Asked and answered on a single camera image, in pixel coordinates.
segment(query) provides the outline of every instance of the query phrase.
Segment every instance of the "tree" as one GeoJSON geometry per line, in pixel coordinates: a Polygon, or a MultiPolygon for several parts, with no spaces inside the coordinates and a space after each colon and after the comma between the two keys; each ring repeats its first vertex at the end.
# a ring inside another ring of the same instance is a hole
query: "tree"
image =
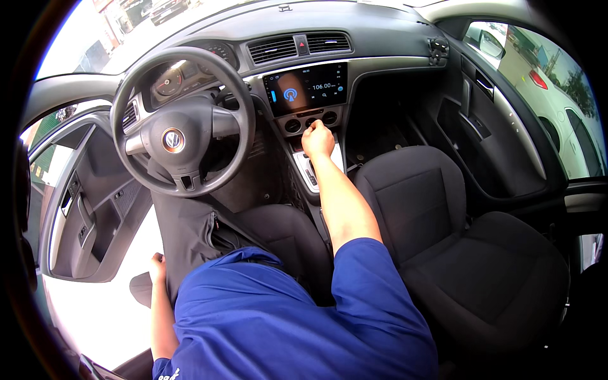
{"type": "Polygon", "coordinates": [[[595,99],[591,89],[582,81],[582,69],[576,71],[568,70],[568,79],[561,88],[578,105],[582,113],[587,117],[598,119],[598,111],[595,108],[595,99]]]}

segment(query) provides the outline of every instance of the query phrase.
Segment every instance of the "person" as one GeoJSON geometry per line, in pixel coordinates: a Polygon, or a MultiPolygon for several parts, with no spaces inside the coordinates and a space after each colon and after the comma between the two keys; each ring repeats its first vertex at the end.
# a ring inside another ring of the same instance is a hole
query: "person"
{"type": "Polygon", "coordinates": [[[237,249],[187,274],[174,310],[166,259],[151,259],[153,379],[437,378],[437,349],[376,218],[330,159],[320,120],[302,136],[334,253],[335,306],[319,307],[281,261],[237,249]],[[243,261],[256,256],[269,265],[243,261]]]}

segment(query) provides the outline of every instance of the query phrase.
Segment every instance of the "touchscreen radio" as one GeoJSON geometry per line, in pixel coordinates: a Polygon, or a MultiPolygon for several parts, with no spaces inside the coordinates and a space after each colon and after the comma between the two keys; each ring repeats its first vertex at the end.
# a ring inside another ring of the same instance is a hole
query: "touchscreen radio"
{"type": "Polygon", "coordinates": [[[346,62],[264,75],[263,80],[275,117],[346,103],[346,62]]]}

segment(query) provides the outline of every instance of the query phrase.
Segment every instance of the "windshield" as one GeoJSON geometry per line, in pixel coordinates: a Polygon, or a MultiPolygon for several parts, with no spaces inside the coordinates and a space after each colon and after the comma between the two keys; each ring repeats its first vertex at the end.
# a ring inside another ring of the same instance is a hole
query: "windshield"
{"type": "Polygon", "coordinates": [[[172,34],[236,5],[261,0],[81,0],[36,79],[71,72],[119,74],[172,34]]]}

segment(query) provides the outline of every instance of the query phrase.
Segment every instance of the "black pants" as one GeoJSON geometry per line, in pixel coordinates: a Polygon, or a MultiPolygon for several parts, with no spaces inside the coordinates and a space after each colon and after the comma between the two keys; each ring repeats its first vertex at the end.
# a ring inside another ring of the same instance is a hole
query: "black pants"
{"type": "MultiPolygon", "coordinates": [[[[167,262],[167,291],[174,304],[184,277],[194,268],[223,253],[211,249],[207,241],[209,229],[215,223],[210,217],[211,206],[198,199],[177,198],[155,192],[152,192],[152,201],[167,262]]],[[[273,204],[233,216],[241,227],[283,261],[285,272],[305,280],[318,305],[333,304],[333,258],[304,213],[292,206],[273,204]]],[[[149,273],[133,277],[129,287],[139,303],[150,307],[152,282],[149,273]]]]}

